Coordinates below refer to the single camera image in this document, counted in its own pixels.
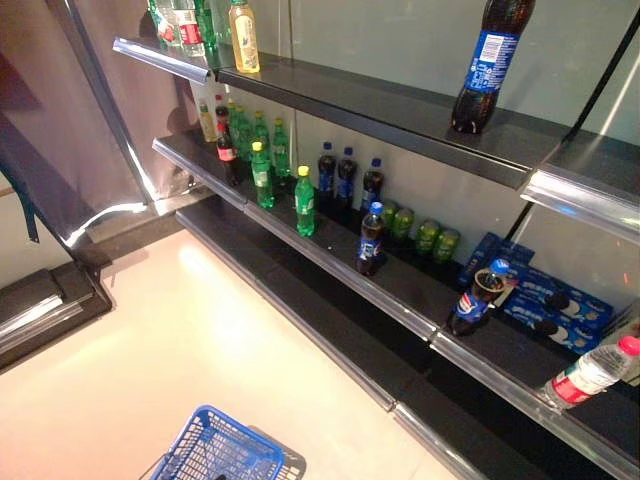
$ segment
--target soda can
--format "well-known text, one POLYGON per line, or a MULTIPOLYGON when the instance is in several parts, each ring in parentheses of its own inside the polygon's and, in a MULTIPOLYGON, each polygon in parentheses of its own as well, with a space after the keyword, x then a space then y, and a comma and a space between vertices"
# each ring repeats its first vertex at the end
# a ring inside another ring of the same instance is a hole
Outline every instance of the soda can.
POLYGON ((427 218, 416 233, 416 251, 420 255, 426 255, 433 250, 438 234, 440 233, 440 224, 432 218, 427 218))
POLYGON ((446 228, 436 240, 433 248, 433 260, 436 263, 444 263, 451 260, 453 252, 455 252, 458 242, 460 241, 460 233, 452 228, 446 228))
POLYGON ((394 240, 402 241, 409 236, 409 231, 413 225, 413 210, 401 208, 393 219, 391 235, 394 240))
POLYGON ((385 200, 384 201, 384 210, 382 212, 382 219, 384 220, 384 226, 386 228, 391 228, 393 225, 393 217, 396 216, 396 212, 398 211, 398 204, 393 200, 385 200))

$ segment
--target blue shopping basket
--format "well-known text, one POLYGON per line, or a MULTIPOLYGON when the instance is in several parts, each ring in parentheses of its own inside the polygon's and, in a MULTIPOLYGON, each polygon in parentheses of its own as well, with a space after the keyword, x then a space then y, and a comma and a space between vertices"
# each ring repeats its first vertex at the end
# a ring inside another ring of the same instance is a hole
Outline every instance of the blue shopping basket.
POLYGON ((209 405, 198 408, 152 480, 273 480, 284 455, 275 443, 209 405))

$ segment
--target tiled floor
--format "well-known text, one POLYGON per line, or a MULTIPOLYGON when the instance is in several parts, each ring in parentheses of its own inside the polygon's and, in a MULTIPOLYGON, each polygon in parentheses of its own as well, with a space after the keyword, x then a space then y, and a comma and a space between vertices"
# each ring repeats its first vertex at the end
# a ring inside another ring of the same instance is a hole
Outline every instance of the tiled floor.
POLYGON ((115 310, 0 376, 0 478, 135 479, 212 404, 302 454, 308 480, 451 479, 189 233, 103 273, 115 310))

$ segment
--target red bottle cap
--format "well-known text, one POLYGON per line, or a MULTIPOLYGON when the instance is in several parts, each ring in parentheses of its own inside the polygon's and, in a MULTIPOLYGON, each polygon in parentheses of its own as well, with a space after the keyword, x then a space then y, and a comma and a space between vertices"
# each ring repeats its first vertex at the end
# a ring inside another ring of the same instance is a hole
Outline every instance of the red bottle cap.
POLYGON ((631 355, 632 357, 640 355, 640 338, 631 336, 622 337, 618 342, 618 346, 620 350, 627 355, 631 355))

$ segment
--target black shelf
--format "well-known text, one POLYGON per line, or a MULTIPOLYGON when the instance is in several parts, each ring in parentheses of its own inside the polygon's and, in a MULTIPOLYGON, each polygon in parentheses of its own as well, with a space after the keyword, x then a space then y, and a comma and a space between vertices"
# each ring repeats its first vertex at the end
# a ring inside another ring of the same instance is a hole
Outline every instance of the black shelf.
POLYGON ((156 139, 154 149, 419 338, 430 341, 433 350, 604 470, 617 478, 637 478, 637 397, 614 388, 591 400, 592 406, 558 414, 538 399, 534 388, 570 365, 575 356, 517 322, 501 318, 492 319, 470 337, 453 337, 442 328, 458 298, 458 292, 447 286, 448 276, 434 278, 425 273, 429 268, 389 255, 374 277, 365 278, 353 268, 358 235, 348 225, 319 215, 317 234, 298 236, 292 197, 278 192, 276 206, 267 211, 256 205, 250 181, 238 188, 227 186, 215 148, 203 141, 199 131, 156 139), (619 417, 606 415, 614 411, 619 417))

